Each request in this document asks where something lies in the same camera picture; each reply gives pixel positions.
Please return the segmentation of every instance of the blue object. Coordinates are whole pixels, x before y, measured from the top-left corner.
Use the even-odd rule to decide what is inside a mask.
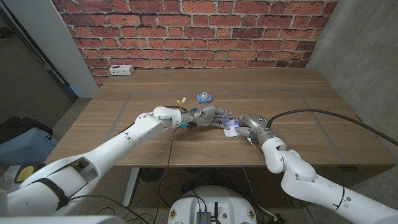
[[[9,166],[44,162],[57,144],[58,141],[49,133],[39,128],[31,128],[0,144],[0,168],[7,170]]]
[[[210,103],[213,101],[211,95],[207,94],[207,92],[205,91],[201,93],[201,95],[198,95],[197,98],[198,98],[198,103]]]

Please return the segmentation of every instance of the black strap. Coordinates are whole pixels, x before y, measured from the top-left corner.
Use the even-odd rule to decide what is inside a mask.
[[[49,187],[49,189],[51,189],[57,195],[57,197],[60,200],[58,203],[57,210],[68,205],[68,202],[69,202],[68,197],[65,196],[65,193],[63,193],[63,190],[60,187],[58,187],[57,184],[55,184],[54,182],[52,182],[50,179],[47,179],[47,178],[41,178],[39,180],[33,181],[32,184],[36,183],[36,182],[40,182],[40,183],[46,185],[47,187]]]

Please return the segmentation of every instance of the small yellow object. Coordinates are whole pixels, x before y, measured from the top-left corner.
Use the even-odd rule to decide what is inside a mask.
[[[17,177],[17,182],[26,180],[26,178],[33,174],[34,169],[35,167],[33,166],[27,166],[23,168]]]

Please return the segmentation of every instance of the small blue toy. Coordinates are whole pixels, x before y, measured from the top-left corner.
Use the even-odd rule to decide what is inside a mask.
[[[198,95],[198,103],[210,103],[213,101],[212,97],[210,94],[207,94],[207,92],[202,92],[201,95]]]

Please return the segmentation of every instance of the table leg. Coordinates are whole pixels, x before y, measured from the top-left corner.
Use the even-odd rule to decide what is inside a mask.
[[[131,168],[129,183],[127,184],[126,193],[124,194],[123,206],[129,206],[130,204],[132,192],[138,178],[138,171],[139,168]]]

